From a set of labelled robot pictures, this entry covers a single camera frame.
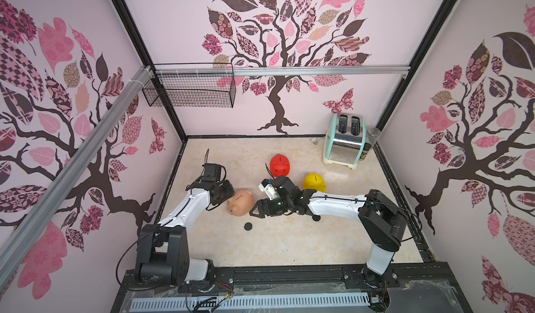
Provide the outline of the peach piggy bank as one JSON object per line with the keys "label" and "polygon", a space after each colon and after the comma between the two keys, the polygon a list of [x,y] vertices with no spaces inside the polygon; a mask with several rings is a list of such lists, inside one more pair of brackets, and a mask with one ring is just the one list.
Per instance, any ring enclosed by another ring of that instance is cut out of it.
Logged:
{"label": "peach piggy bank", "polygon": [[255,201],[252,193],[246,189],[240,189],[235,195],[227,200],[227,212],[231,215],[241,217],[248,214],[254,207]]}

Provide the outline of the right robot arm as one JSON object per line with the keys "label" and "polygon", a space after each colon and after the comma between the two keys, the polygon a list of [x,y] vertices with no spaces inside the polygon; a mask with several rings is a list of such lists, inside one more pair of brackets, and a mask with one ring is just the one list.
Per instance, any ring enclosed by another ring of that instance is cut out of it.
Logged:
{"label": "right robot arm", "polygon": [[362,274],[380,278],[400,250],[410,212],[394,204],[380,190],[365,195],[333,195],[315,189],[301,190],[287,176],[265,179],[259,185],[266,198],[257,201],[249,215],[255,218],[309,215],[315,221],[329,215],[361,223],[372,246]]}

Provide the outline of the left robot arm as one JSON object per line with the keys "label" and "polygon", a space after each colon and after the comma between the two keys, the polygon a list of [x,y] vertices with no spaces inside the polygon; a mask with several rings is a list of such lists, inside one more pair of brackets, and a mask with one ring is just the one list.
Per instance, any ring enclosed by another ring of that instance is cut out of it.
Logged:
{"label": "left robot arm", "polygon": [[204,211],[218,207],[234,195],[227,179],[190,184],[174,211],[159,223],[142,229],[137,242],[136,281],[151,286],[210,282],[213,262],[189,255],[188,229]]}

